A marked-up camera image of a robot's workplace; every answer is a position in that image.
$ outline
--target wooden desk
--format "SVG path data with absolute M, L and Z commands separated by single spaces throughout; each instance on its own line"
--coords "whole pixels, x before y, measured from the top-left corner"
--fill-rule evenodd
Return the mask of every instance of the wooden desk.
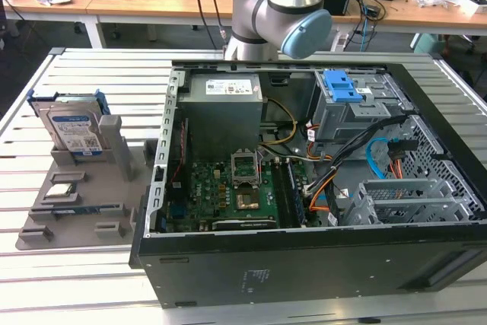
M 232 1 L 217 0 L 223 25 L 231 25 Z M 473 34 L 487 36 L 487 14 L 467 17 L 458 7 L 420 8 L 412 0 L 381 1 L 386 17 L 377 25 L 379 32 Z M 81 21 L 86 24 L 93 47 L 105 47 L 101 23 L 136 24 L 202 24 L 196 0 L 73 0 L 67 5 L 44 7 L 35 0 L 14 0 L 22 15 L 35 21 Z M 202 0 L 203 11 L 210 25 L 216 25 L 212 0 Z M 8 18 L 18 19 L 7 10 Z M 350 1 L 345 16 L 333 17 L 338 30 L 333 50 L 341 50 L 342 42 L 360 20 L 357 2 Z M 151 37 L 155 38 L 154 28 Z

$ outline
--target blue plastic latch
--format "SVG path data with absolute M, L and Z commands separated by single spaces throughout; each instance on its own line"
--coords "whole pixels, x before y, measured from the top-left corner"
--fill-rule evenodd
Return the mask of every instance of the blue plastic latch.
M 355 90 L 353 80 L 343 70 L 325 71 L 323 77 L 334 102 L 362 102 L 362 96 Z

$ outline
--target motherboard chip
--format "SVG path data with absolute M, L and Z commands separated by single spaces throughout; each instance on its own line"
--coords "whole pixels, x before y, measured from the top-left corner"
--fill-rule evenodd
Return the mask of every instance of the motherboard chip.
M 259 209 L 259 190 L 239 188 L 235 191 L 237 209 Z

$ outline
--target yellow cable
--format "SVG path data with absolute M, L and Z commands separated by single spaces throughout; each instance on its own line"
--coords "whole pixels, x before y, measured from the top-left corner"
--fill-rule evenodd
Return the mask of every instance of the yellow cable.
M 291 140 L 294 135 L 296 134 L 296 125 L 298 124 L 298 121 L 296 121 L 296 119 L 294 119 L 294 116 L 292 115 L 291 112 L 289 112 L 289 110 L 284 107 L 283 104 L 281 104 L 281 102 L 278 102 L 277 100 L 275 99 L 272 99 L 272 98 L 267 98 L 268 100 L 274 102 L 275 104 L 277 104 L 278 106 L 280 106 L 287 114 L 289 117 L 291 117 L 291 120 L 292 120 L 292 131 L 291 131 L 291 134 L 288 136 L 288 137 L 285 137 L 283 139 L 280 139 L 280 140 L 276 140 L 276 141 L 266 141 L 266 142 L 263 142 L 261 143 L 261 145 L 279 145 L 279 144 L 283 144 L 289 140 Z

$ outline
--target hard drive label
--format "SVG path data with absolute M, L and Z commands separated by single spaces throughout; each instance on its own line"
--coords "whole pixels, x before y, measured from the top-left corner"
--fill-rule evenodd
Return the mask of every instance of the hard drive label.
M 88 116 L 54 116 L 53 125 L 70 152 L 75 155 L 99 155 L 103 151 L 96 134 L 90 131 Z

